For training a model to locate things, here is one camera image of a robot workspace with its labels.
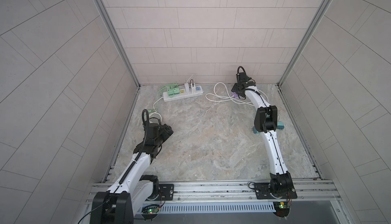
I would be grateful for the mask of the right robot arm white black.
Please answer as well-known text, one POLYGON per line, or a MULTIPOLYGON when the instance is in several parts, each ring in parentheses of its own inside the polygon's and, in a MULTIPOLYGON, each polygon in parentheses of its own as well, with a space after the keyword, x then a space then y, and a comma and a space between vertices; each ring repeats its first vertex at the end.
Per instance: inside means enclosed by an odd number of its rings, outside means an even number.
POLYGON ((237 82, 232 92, 240 99, 250 99, 256 109, 254 130, 258 132, 265 143, 270 165, 270 185, 268 191, 272 197, 296 199, 297 194, 293 185, 291 174, 284 162, 278 140, 278 108, 266 101, 256 87, 255 81, 249 77, 243 67, 238 67, 237 82))

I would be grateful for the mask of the white multicolour power strip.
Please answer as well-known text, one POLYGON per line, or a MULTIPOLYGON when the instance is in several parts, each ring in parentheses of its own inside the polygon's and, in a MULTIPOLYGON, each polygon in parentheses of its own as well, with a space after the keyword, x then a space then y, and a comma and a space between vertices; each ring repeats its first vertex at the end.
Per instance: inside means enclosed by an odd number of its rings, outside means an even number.
POLYGON ((200 86, 200 85, 195 86, 195 90, 192 90, 190 88, 188 92, 186 92, 185 88, 174 88, 173 90, 177 90, 177 91, 179 91, 179 93, 169 95, 168 92, 165 91, 163 93, 164 102, 177 101, 177 100, 181 100, 181 99, 201 96, 204 94, 204 90, 203 90, 202 86, 200 86))

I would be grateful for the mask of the green charger plug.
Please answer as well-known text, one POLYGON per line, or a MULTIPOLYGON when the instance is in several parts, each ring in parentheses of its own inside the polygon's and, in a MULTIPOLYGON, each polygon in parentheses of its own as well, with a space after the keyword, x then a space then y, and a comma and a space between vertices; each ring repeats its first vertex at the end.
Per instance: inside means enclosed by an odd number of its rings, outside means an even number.
POLYGON ((173 96, 173 95, 174 95, 173 89, 172 89, 172 88, 169 88, 169 89, 167 90, 167 94, 168 94, 168 96, 173 96))
POLYGON ((178 87, 173 88, 173 94, 174 95, 180 94, 180 89, 178 87))

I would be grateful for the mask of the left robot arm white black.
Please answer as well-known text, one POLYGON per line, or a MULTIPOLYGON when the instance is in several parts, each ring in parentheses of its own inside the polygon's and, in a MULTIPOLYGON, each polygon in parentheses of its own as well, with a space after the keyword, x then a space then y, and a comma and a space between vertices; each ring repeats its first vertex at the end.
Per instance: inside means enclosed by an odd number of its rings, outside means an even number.
POLYGON ((173 199, 173 184, 160 184, 155 175, 146 175, 162 144, 173 134, 170 126, 144 123, 144 138, 134 150, 127 169, 108 190, 98 192, 92 209, 80 220, 91 224, 132 224, 137 212, 154 219, 166 201, 173 199))

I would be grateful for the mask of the white charger with black cable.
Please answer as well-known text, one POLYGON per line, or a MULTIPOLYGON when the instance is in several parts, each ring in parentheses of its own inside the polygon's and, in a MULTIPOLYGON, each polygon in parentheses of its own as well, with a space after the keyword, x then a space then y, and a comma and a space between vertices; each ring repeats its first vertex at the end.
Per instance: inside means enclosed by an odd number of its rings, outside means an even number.
POLYGON ((195 84, 191 84, 191 92, 192 93, 196 93, 196 91, 197 91, 197 88, 196 88, 196 86, 195 86, 195 84))

